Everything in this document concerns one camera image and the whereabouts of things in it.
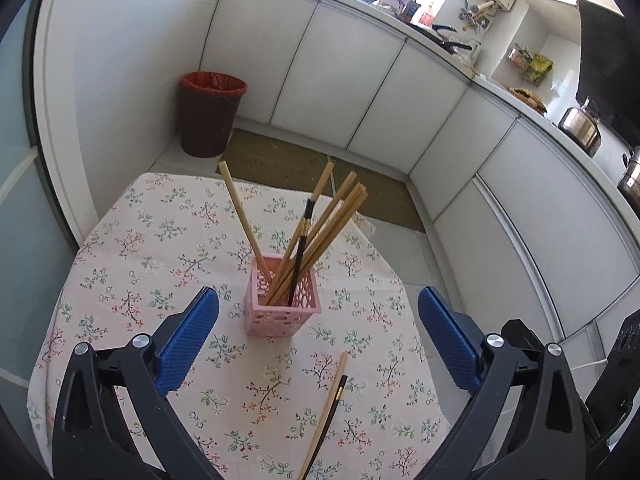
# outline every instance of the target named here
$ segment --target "blue gripper pad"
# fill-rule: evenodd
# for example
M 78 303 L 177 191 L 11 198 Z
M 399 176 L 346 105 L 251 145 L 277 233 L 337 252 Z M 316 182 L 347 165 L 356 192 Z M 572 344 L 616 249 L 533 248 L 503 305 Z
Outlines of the blue gripper pad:
M 163 397 L 182 385 L 218 320 L 219 311 L 216 291 L 204 286 L 183 313 L 167 317 L 154 333 L 158 358 L 156 388 Z
M 473 395 L 482 384 L 482 331 L 469 316 L 450 311 L 432 286 L 421 290 L 418 314 L 456 386 Z

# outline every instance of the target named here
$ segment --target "sliding glass door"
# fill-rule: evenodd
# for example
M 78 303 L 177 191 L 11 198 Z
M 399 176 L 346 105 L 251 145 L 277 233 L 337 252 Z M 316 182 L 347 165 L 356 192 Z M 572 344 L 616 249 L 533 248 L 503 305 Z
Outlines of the sliding glass door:
M 0 41 L 0 404 L 40 460 L 26 409 L 28 381 L 76 250 L 28 133 L 23 57 L 30 5 Z

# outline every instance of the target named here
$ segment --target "floor mat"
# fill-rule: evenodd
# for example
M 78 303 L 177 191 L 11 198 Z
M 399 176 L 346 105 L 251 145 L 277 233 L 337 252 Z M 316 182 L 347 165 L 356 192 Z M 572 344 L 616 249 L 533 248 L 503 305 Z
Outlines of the floor mat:
M 339 158 L 332 157 L 332 160 L 335 162 L 335 187 L 340 186 L 350 171 L 355 171 L 358 181 L 367 187 L 369 197 L 358 208 L 360 213 L 413 231 L 424 232 L 420 215 L 404 182 Z
M 312 192 L 327 163 L 327 156 L 284 140 L 235 130 L 222 160 L 234 178 L 281 189 Z M 340 187 L 350 171 L 355 171 L 358 181 L 367 187 L 369 197 L 359 208 L 363 215 L 424 232 L 404 182 L 339 158 L 332 157 L 332 160 L 335 162 L 336 187 Z M 333 196 L 330 182 L 324 186 L 322 194 Z
M 222 160 L 234 178 L 308 192 L 314 190 L 328 161 L 324 153 L 246 130 L 234 131 Z M 331 181 L 326 183 L 322 194 L 334 195 Z

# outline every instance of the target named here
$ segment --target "stainless steel kettle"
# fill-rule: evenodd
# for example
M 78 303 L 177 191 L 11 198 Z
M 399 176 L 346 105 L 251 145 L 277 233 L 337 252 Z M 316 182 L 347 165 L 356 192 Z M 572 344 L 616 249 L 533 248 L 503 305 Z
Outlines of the stainless steel kettle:
M 595 106 L 595 112 L 588 111 L 589 102 L 587 97 L 582 108 L 569 108 L 558 123 L 558 128 L 593 158 L 602 144 L 602 137 L 598 130 L 598 107 Z
M 618 183 L 618 189 L 640 217 L 640 146 L 636 146 L 630 153 L 631 158 L 627 158 L 624 153 L 622 155 L 626 171 Z

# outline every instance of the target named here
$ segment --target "metal screw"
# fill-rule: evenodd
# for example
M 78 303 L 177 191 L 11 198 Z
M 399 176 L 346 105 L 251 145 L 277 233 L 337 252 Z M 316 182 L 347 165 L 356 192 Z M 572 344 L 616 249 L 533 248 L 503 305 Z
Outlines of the metal screw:
M 78 343 L 76 345 L 76 348 L 74 349 L 74 352 L 76 353 L 76 355 L 82 355 L 86 354 L 88 349 L 89 345 L 87 343 Z
M 497 334 L 489 334 L 486 337 L 486 341 L 489 343 L 489 346 L 492 346 L 494 348 L 500 348 L 502 345 L 504 345 L 504 339 L 502 339 L 502 337 Z
M 546 347 L 546 349 L 549 350 L 549 353 L 551 355 L 555 355 L 556 357 L 558 357 L 562 353 L 562 349 L 556 343 L 551 343 L 548 347 Z
M 149 336 L 146 334 L 139 334 L 133 338 L 133 346 L 136 348 L 144 348 L 149 344 Z

